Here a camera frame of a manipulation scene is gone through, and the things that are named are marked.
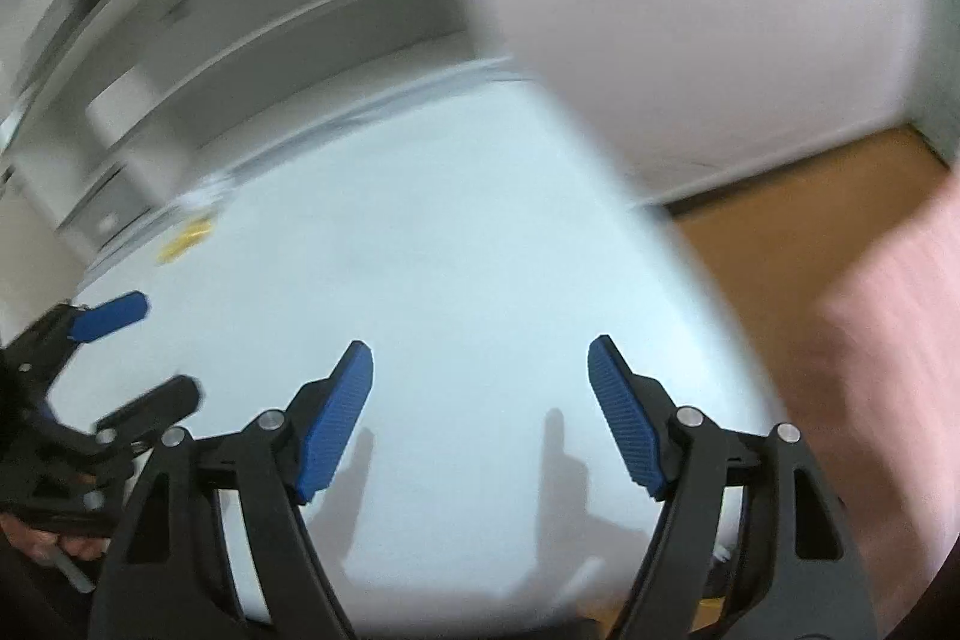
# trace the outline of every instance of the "white table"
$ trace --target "white table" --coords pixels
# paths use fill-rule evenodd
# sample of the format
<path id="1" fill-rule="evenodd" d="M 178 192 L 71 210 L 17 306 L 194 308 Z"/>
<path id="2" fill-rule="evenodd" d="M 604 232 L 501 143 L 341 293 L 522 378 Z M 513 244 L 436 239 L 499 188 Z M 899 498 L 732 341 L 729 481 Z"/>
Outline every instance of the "white table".
<path id="1" fill-rule="evenodd" d="M 779 417 L 669 225 L 630 202 L 533 83 L 407 107 L 248 182 L 171 265 L 176 229 L 91 284 L 80 301 L 139 289 L 152 311 L 81 349 L 52 403 L 86 428 L 181 372 L 205 390 L 195 437 L 235 431 L 362 338 L 373 392 L 304 509 L 357 629 L 510 629 L 622 599 L 659 508 L 587 384 L 590 340 L 723 426 Z M 262 616 L 235 499 L 224 523 Z"/>

